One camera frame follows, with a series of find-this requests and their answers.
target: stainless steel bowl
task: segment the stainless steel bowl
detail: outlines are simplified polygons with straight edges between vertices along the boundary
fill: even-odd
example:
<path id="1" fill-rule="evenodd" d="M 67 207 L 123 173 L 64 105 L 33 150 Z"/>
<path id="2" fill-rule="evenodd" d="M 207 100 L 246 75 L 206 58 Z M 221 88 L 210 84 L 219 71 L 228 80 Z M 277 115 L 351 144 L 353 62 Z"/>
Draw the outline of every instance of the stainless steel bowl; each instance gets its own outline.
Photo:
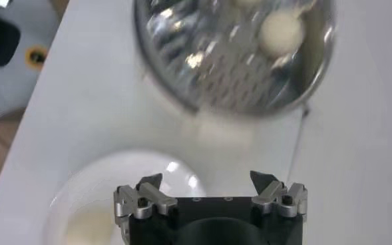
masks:
<path id="1" fill-rule="evenodd" d="M 315 0 L 136 0 L 142 55 L 159 85 L 186 108 L 265 116 L 294 109 L 320 84 L 333 49 L 333 0 L 301 14 L 305 40 L 271 60 L 259 48 L 262 21 L 281 8 Z"/>

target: white table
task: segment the white table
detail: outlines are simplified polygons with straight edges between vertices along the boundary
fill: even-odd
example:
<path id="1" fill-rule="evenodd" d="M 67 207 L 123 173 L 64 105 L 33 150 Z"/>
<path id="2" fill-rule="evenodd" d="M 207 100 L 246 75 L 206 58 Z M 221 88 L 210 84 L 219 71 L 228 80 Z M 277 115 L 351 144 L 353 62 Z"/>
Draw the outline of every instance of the white table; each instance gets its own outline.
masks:
<path id="1" fill-rule="evenodd" d="M 196 159 L 190 157 L 189 148 L 171 150 L 181 142 L 171 143 L 176 138 L 165 140 L 165 135 L 176 134 L 185 123 L 164 117 L 152 107 L 153 102 L 142 106 L 158 113 L 157 126 L 133 119 L 138 111 L 123 97 L 131 88 L 122 81 L 134 71 L 117 70 L 129 62 L 119 54 L 133 47 L 122 45 L 126 37 L 113 35 L 118 33 L 117 23 L 128 21 L 123 15 L 125 6 L 119 0 L 71 1 L 0 177 L 0 244 L 38 244 L 40 237 L 34 234 L 40 233 L 42 223 L 36 220 L 46 215 L 52 194 L 71 174 L 104 154 L 144 146 Z M 334 58 L 311 101 L 290 180 L 309 188 L 308 244 L 392 244 L 392 0 L 338 1 L 337 14 Z M 94 42 L 103 45 L 94 47 Z M 138 85 L 131 85 L 132 91 L 140 91 L 136 97 L 143 93 Z M 229 159 L 246 156 L 240 153 L 248 153 L 253 139 L 262 140 L 286 122 L 292 135 L 297 135 L 299 124 L 290 117 L 298 119 L 300 112 L 269 121 L 259 138 L 245 134 L 242 138 L 251 139 L 247 144 L 233 144 L 231 138 L 230 148 L 246 150 L 228 149 Z M 135 130 L 142 128 L 144 136 L 136 137 L 140 131 Z M 266 149 L 283 150 L 289 143 L 277 141 Z M 292 159 L 275 156 L 271 159 L 267 154 L 262 159 Z M 73 166 L 69 174 L 63 172 L 63 162 Z M 273 169 L 282 178 L 285 171 Z M 17 176 L 28 181 L 14 182 Z M 46 178 L 53 179 L 51 184 L 37 184 Z M 201 178 L 212 181 L 212 175 Z M 32 199 L 24 192 L 35 195 Z M 27 207 L 29 203 L 39 204 Z"/>

